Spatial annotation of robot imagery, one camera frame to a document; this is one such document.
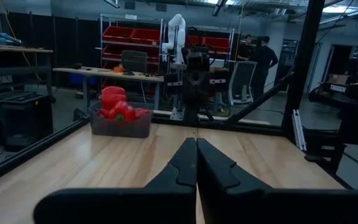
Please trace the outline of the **grey office chair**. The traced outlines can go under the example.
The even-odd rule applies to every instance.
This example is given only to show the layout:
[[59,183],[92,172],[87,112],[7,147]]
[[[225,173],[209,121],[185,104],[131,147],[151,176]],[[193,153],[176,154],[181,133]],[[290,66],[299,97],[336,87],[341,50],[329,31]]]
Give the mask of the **grey office chair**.
[[236,62],[229,81],[228,98],[230,105],[249,104],[253,102],[250,84],[257,62]]

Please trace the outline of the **metal shelf rack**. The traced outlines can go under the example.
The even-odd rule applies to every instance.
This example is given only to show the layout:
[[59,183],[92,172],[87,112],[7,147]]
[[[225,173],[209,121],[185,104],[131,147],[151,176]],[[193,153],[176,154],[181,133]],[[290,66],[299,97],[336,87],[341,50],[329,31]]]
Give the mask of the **metal shelf rack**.
[[[111,42],[102,40],[103,32],[109,27],[128,27],[135,29],[155,29],[160,31],[160,44],[159,45],[144,45],[135,44],[132,42]],[[114,15],[114,14],[101,14],[99,17],[99,32],[100,32],[100,57],[101,66],[103,68],[113,68],[120,64],[121,60],[102,59],[102,50],[107,45],[120,46],[123,50],[135,50],[147,53],[147,70],[149,72],[157,72],[160,70],[161,61],[161,44],[166,39],[167,25],[163,19],[154,19],[148,17],[140,17],[135,15]]]
[[[197,48],[201,51],[208,50],[211,66],[225,67],[232,58],[234,34],[235,29],[227,27],[189,26],[186,30],[186,46],[189,46],[192,49]],[[203,44],[203,37],[229,39],[231,42],[231,49],[229,52],[217,52],[213,50],[212,47]]]

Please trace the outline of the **black cabinet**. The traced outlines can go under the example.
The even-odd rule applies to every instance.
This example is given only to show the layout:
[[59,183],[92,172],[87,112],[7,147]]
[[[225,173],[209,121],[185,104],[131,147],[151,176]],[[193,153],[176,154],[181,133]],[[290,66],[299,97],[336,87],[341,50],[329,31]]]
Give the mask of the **black cabinet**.
[[53,133],[49,95],[31,91],[0,93],[0,146],[19,152]]

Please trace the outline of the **white aluminium bracket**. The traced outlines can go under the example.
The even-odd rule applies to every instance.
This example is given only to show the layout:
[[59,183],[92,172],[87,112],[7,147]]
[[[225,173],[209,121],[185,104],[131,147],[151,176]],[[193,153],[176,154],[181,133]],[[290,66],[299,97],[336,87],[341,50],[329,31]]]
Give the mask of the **white aluminium bracket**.
[[307,151],[306,141],[305,141],[299,110],[293,110],[292,120],[293,120],[293,131],[295,135],[296,146],[301,151],[306,152]]

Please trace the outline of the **cardboard box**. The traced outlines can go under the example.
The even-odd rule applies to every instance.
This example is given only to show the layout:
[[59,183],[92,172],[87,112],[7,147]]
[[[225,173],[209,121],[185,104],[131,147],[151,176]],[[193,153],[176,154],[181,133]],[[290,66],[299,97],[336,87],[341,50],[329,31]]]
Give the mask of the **cardboard box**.
[[349,75],[329,74],[328,83],[345,85]]

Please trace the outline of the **person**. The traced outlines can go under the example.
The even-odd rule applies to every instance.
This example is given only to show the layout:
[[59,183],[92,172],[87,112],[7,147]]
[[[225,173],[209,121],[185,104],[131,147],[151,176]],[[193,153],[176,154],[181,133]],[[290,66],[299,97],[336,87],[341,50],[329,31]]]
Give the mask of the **person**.
[[252,94],[255,100],[264,94],[264,85],[269,70],[278,63],[278,58],[275,52],[268,46],[269,42],[269,36],[262,37],[261,46],[250,58],[251,61],[257,63],[251,81]]
[[254,53],[254,44],[252,43],[252,41],[252,36],[250,34],[247,34],[243,38],[243,41],[241,42],[237,53],[237,61],[245,61],[250,59],[250,57]]

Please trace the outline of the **translucent grey plastic basket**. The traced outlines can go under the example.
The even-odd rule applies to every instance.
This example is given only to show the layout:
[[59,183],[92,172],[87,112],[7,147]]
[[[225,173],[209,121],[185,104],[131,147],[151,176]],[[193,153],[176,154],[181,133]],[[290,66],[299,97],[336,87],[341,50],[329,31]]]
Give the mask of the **translucent grey plastic basket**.
[[104,119],[97,115],[101,109],[101,102],[98,101],[88,108],[91,131],[95,135],[129,137],[129,138],[147,138],[150,134],[150,126],[153,111],[135,121],[117,121],[113,119]]

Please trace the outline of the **red storage bin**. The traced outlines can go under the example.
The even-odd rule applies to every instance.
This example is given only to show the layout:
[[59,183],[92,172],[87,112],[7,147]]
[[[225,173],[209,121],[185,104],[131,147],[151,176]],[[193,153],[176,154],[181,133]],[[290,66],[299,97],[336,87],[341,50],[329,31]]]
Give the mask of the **red storage bin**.
[[115,45],[107,45],[102,50],[102,59],[113,59],[121,60],[122,59],[123,48]]
[[216,37],[203,37],[203,44],[210,46],[217,52],[229,52],[231,42],[229,39]]
[[160,31],[155,29],[135,29],[131,40],[135,44],[159,45]]
[[131,42],[133,28],[109,26],[102,34],[102,40],[111,42]]

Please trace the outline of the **black table edge rail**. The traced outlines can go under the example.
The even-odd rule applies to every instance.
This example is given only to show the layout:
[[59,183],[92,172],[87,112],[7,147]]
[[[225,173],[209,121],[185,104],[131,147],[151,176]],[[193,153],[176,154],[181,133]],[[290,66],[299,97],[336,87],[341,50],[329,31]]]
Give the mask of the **black table edge rail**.
[[168,124],[174,126],[186,126],[192,128],[215,129],[220,131],[235,131],[240,133],[263,134],[272,136],[284,136],[280,126],[267,124],[237,123],[222,124],[217,121],[198,121],[196,123],[186,123],[183,121],[171,120],[169,115],[154,113],[152,122],[157,124]]
[[27,162],[29,159],[35,157],[46,149],[50,148],[54,144],[60,142],[62,139],[71,135],[83,126],[86,126],[89,122],[89,117],[81,118],[72,123],[71,125],[65,127],[64,129],[57,131],[37,141],[36,143],[31,144],[30,146],[24,148],[15,155],[0,162],[0,177],[7,174],[16,167],[20,166],[21,164]]

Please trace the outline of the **black diagonal frame brace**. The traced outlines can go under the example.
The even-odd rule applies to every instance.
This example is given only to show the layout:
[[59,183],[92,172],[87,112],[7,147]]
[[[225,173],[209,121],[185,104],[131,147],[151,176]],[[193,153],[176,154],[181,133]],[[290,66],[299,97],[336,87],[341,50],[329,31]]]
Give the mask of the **black diagonal frame brace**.
[[271,88],[269,91],[264,93],[261,97],[259,97],[256,101],[251,103],[248,107],[241,110],[240,112],[230,116],[227,120],[225,120],[223,123],[232,125],[238,123],[242,118],[247,116],[249,113],[251,113],[253,110],[257,109],[260,105],[264,104],[269,98],[271,98],[273,95],[277,94],[279,92],[279,88],[282,86],[285,86],[289,84],[294,77],[296,76],[295,72],[291,72],[287,74],[285,77],[283,77],[280,82],[275,85],[273,88]]

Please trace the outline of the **wooden workbench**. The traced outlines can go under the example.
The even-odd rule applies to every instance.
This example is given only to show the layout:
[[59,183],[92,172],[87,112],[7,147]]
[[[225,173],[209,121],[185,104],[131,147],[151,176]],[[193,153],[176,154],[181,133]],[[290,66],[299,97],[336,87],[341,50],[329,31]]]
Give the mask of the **wooden workbench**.
[[53,51],[46,49],[0,46],[0,92],[26,85],[45,85],[52,91]]

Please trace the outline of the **large red bell pepper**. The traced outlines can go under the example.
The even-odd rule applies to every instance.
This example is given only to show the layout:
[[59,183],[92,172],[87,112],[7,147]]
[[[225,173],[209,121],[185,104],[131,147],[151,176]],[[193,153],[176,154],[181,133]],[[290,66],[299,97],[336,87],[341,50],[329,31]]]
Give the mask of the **large red bell pepper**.
[[127,101],[125,89],[119,86],[108,86],[102,90],[102,109],[111,110],[120,101]]

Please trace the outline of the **black vertical frame post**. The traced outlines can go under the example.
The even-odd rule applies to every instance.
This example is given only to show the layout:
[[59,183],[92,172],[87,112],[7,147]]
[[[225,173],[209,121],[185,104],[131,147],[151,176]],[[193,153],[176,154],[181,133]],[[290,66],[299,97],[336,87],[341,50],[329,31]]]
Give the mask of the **black vertical frame post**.
[[300,107],[324,5],[325,0],[309,0],[308,3],[295,66],[288,83],[287,102],[282,120],[282,131],[289,140],[294,138],[291,116],[293,110],[298,110]]

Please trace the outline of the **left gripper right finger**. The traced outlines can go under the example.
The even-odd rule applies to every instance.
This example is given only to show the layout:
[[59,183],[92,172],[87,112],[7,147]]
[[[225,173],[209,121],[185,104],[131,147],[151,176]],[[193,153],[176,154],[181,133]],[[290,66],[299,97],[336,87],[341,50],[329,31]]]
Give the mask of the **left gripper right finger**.
[[199,138],[205,224],[358,224],[358,190],[278,189]]

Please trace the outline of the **dark grey chair back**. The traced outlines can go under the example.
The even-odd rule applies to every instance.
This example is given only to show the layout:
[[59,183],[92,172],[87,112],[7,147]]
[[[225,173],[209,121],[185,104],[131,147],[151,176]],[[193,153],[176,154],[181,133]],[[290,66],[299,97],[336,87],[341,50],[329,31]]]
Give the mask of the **dark grey chair back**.
[[147,72],[147,53],[135,50],[123,50],[121,64],[125,71]]

